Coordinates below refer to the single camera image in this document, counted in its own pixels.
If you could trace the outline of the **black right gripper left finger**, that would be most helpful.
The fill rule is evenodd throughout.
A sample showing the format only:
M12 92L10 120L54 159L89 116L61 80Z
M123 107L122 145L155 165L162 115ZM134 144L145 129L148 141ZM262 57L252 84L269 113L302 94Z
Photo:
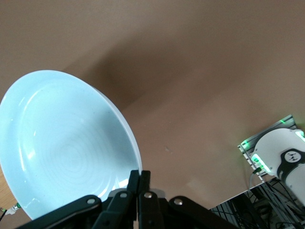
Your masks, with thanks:
M130 172L126 189L116 189L106 201L87 195L47 213L20 229L120 229L131 228L132 206L139 183L139 171Z

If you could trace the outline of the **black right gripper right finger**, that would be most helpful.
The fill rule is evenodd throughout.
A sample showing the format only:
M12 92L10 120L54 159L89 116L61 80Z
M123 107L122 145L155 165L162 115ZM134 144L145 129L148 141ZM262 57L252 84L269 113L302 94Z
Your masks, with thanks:
M141 229L235 229L237 226L185 196L170 200L150 189L151 172L139 176L139 228Z

